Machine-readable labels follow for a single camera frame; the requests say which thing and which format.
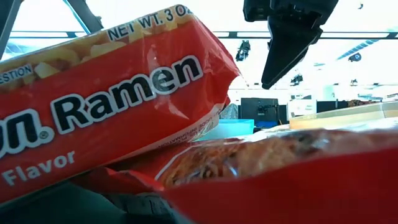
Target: red plastic bag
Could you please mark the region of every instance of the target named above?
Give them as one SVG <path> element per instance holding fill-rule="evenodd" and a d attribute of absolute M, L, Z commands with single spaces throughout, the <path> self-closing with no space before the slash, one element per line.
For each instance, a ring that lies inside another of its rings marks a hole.
<path fill-rule="evenodd" d="M 267 133 L 181 144 L 74 181 L 110 195 L 111 201 L 118 194 L 157 192 L 197 223 L 390 223 L 398 218 L 390 208 L 394 199 L 387 197 L 398 196 L 398 182 L 391 178 L 398 170 L 396 129 L 294 131 L 258 140 L 262 135 Z"/>
<path fill-rule="evenodd" d="M 239 75 L 177 5 L 0 64 L 0 202 L 218 122 Z"/>

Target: plastic wrapper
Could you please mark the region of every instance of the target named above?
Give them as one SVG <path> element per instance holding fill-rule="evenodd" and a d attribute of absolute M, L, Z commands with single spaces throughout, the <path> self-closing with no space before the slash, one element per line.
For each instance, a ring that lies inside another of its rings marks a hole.
<path fill-rule="evenodd" d="M 221 113 L 220 119 L 238 119 L 238 106 L 229 104 Z"/>
<path fill-rule="evenodd" d="M 264 132 L 248 138 L 181 144 L 96 169 L 74 181 L 110 195 L 107 197 L 114 203 L 119 194 L 157 192 L 197 223 L 289 223 L 301 209 L 304 211 L 299 223 L 319 223 L 319 214 L 311 217 L 308 209 L 319 210 L 323 215 L 349 213 L 352 211 L 339 206 L 353 200 L 368 206 L 355 204 L 359 210 L 348 218 L 358 221 L 362 220 L 359 213 L 374 208 L 367 203 L 375 203 L 383 196 L 375 190 L 392 189 L 384 186 L 388 175 L 380 172 L 388 171 L 387 164 L 398 170 L 397 127 L 394 120 L 386 119 L 372 122 L 367 130 L 362 128 L 360 132 L 352 126 L 353 130 L 316 129 L 275 136 Z M 385 157 L 386 163 L 380 164 Z M 329 187 L 317 182 L 330 183 L 328 175 L 337 182 Z M 362 189 L 352 195 L 356 187 Z M 284 192 L 292 197 L 293 204 L 305 207 L 289 205 Z"/>
<path fill-rule="evenodd" d="M 298 116 L 291 118 L 289 124 L 291 129 L 336 129 L 350 124 L 396 117 L 398 117 L 398 101 L 391 101 Z"/>
<path fill-rule="evenodd" d="M 1 63 L 0 202 L 199 138 L 237 75 L 182 5 Z"/>

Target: instant noodle package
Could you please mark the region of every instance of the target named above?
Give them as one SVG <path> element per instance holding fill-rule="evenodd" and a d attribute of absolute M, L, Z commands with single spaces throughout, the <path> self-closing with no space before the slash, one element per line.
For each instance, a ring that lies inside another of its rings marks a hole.
<path fill-rule="evenodd" d="M 0 63 L 0 202 L 199 138 L 237 75 L 182 5 Z"/>
<path fill-rule="evenodd" d="M 397 124 L 179 144 L 75 182 L 127 212 L 155 192 L 195 223 L 394 223 Z"/>

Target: black monitor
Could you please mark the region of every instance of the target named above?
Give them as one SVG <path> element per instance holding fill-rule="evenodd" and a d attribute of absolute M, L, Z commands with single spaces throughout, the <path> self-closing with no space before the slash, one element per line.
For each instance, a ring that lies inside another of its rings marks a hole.
<path fill-rule="evenodd" d="M 287 105 L 279 105 L 279 121 L 282 124 L 288 124 L 289 121 L 287 120 Z"/>
<path fill-rule="evenodd" d="M 337 102 L 337 109 L 343 109 L 348 107 L 348 101 L 339 101 Z"/>
<path fill-rule="evenodd" d="M 337 109 L 336 101 L 317 101 L 317 113 Z"/>
<path fill-rule="evenodd" d="M 271 128 L 279 124 L 278 99 L 242 98 L 241 118 L 253 119 L 260 128 Z"/>

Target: blue bin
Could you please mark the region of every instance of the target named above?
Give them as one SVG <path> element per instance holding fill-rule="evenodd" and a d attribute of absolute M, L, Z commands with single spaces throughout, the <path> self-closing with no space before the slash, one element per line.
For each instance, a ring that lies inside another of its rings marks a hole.
<path fill-rule="evenodd" d="M 253 134 L 252 119 L 221 119 L 218 125 L 197 141 L 224 139 Z"/>
<path fill-rule="evenodd" d="M 275 126 L 278 126 L 276 121 L 258 121 L 256 123 L 257 128 L 273 128 Z"/>

